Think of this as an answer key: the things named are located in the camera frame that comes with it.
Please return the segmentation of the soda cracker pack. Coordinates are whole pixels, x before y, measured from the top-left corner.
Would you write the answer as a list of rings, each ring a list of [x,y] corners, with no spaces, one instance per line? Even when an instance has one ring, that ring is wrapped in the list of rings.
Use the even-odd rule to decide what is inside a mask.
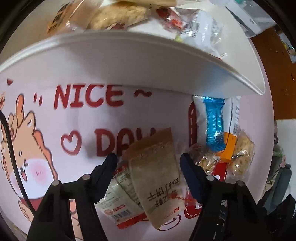
[[[170,128],[133,143],[122,156],[140,204],[156,229],[185,208],[182,178]]]

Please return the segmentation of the grey white snack bag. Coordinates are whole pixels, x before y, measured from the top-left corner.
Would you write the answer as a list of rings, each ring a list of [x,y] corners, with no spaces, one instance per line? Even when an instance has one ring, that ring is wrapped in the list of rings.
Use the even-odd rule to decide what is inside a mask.
[[[211,14],[201,9],[176,10],[184,22],[179,34],[181,42],[220,58],[215,45],[220,40],[222,27]]]

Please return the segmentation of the egg yolk snack clear bag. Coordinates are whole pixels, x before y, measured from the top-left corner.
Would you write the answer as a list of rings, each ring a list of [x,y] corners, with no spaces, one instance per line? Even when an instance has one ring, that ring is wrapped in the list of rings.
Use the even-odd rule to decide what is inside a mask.
[[[69,32],[83,32],[98,12],[103,1],[72,1],[63,4],[49,23],[48,36]]]

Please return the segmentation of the rice cracker clear packet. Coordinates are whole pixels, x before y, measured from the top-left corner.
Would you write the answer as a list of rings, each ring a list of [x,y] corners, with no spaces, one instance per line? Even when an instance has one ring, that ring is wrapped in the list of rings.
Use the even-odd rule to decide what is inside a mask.
[[[227,169],[231,177],[243,177],[246,174],[253,160],[254,148],[255,144],[245,130],[240,130]]]

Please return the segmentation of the nut date clear packet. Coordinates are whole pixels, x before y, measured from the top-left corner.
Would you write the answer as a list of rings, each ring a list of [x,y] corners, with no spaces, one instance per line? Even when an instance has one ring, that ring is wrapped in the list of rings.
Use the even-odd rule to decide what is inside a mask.
[[[194,144],[189,148],[189,155],[194,164],[200,166],[207,175],[211,175],[220,162],[220,157],[215,152],[199,144]]]

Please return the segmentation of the red white barcode snack packet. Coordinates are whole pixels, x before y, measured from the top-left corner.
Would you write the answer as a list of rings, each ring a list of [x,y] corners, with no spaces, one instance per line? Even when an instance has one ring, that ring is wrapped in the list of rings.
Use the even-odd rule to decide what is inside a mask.
[[[127,164],[120,165],[105,196],[97,203],[99,210],[122,230],[147,218],[135,192]]]

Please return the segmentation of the blue white candy packet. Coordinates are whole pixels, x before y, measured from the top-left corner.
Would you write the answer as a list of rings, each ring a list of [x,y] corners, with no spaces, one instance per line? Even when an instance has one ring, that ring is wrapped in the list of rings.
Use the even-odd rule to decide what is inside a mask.
[[[207,146],[212,152],[224,150],[224,99],[195,95],[193,102],[197,116],[197,143]]]

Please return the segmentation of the pink cartoon tablecloth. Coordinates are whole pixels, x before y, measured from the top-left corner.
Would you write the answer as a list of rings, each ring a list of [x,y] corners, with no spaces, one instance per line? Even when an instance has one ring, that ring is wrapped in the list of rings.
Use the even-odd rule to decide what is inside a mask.
[[[10,37],[1,45],[1,65],[11,56],[49,37],[48,23],[63,1],[32,1],[16,15],[10,25]],[[222,60],[243,70],[254,62],[265,81],[263,95],[242,95],[239,128],[255,142],[255,156],[246,176],[247,186],[259,200],[273,152],[273,102],[267,76],[259,53],[228,10],[203,3],[203,8],[222,24],[217,47]],[[140,32],[173,40],[161,24],[151,20],[129,32]],[[1,84],[2,110],[5,116],[16,112],[18,95],[24,96],[26,125],[40,131],[50,158],[42,158],[33,135],[18,130],[16,149],[28,151],[29,165],[22,178],[34,204],[41,201],[46,188],[58,178],[77,180],[103,162],[107,152],[122,155],[128,145],[154,131],[170,128],[177,152],[181,153],[195,139],[192,95],[151,87],[82,82],[38,87],[7,80]]]

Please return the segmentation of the orange white snack packet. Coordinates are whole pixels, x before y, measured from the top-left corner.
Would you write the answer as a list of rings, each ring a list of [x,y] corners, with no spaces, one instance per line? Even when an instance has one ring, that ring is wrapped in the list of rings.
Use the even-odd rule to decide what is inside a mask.
[[[239,132],[239,114],[240,114],[240,96],[227,98],[222,109],[224,123],[224,143],[226,145],[223,151],[219,152],[220,162],[229,163],[236,144]]]

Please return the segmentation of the white plastic storage tray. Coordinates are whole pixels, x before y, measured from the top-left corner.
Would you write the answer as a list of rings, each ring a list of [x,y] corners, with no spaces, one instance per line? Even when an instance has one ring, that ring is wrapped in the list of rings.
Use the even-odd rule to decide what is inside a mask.
[[[7,80],[38,87],[97,82],[220,98],[266,91],[254,62],[243,70],[167,38],[123,30],[55,35],[17,52],[1,65]]]

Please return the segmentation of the red wrapped candy packet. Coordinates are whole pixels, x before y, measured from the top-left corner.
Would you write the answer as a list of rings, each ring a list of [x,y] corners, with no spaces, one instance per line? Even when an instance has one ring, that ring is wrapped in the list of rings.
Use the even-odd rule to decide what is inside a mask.
[[[163,21],[165,28],[181,31],[193,19],[194,11],[177,7],[160,7],[156,9],[156,13]]]

